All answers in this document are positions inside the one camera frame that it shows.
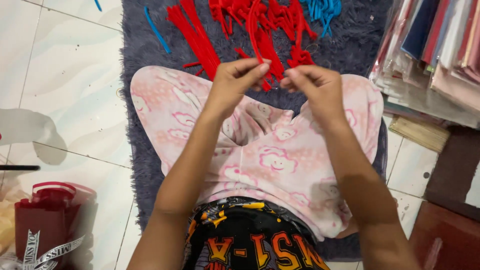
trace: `shaggy rug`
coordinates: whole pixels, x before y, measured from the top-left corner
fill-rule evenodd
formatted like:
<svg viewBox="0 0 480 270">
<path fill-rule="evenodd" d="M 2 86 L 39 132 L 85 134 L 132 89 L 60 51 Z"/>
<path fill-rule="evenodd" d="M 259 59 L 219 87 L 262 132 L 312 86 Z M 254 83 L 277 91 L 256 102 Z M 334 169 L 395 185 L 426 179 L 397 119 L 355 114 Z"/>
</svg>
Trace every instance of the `shaggy rug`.
<svg viewBox="0 0 480 270">
<path fill-rule="evenodd" d="M 288 5 L 288 0 L 279 0 L 280 4 Z M 139 223 L 142 231 L 145 229 L 153 209 L 156 193 L 164 179 L 160 170 L 160 159 L 155 153 L 148 137 L 135 113 L 130 95 L 130 81 L 133 74 L 140 68 L 148 65 L 165 66 L 168 68 L 187 71 L 195 74 L 200 67 L 187 70 L 183 64 L 195 62 L 197 58 L 190 49 L 181 32 L 169 21 L 167 6 L 178 3 L 178 0 L 122 0 L 123 3 L 123 89 L 121 94 L 126 102 L 129 125 L 127 136 L 132 145 L 132 187 L 136 192 L 136 201 L 139 208 Z M 380 45 L 387 20 L 388 10 L 392 0 L 342 0 L 342 12 L 331 23 L 332 37 L 317 38 L 311 41 L 303 35 L 303 48 L 309 44 L 308 51 L 313 61 L 342 74 L 357 74 L 366 76 L 374 62 Z M 234 24 L 230 40 L 226 40 L 220 23 L 214 22 L 208 7 L 208 1 L 195 1 L 197 14 L 222 62 L 233 61 L 237 54 L 233 48 L 241 47 L 249 54 L 254 55 L 250 46 L 248 34 L 243 27 Z M 161 43 L 150 28 L 144 6 L 149 9 L 150 16 L 170 46 L 172 53 L 167 54 Z M 310 23 L 313 31 L 321 33 L 321 23 Z M 290 57 L 290 41 L 282 30 L 273 32 L 274 46 L 280 60 L 287 63 Z M 289 94 L 273 84 L 269 92 L 249 91 L 247 95 L 271 106 L 300 112 L 301 105 L 306 101 L 302 93 Z M 382 125 L 379 142 L 386 146 L 386 128 Z M 386 164 L 386 148 L 377 152 L 378 164 Z M 384 166 L 375 166 L 380 174 Z M 345 239 L 329 239 L 320 243 L 319 254 L 328 260 L 355 261 L 359 260 L 360 248 L 356 234 Z"/>
</svg>

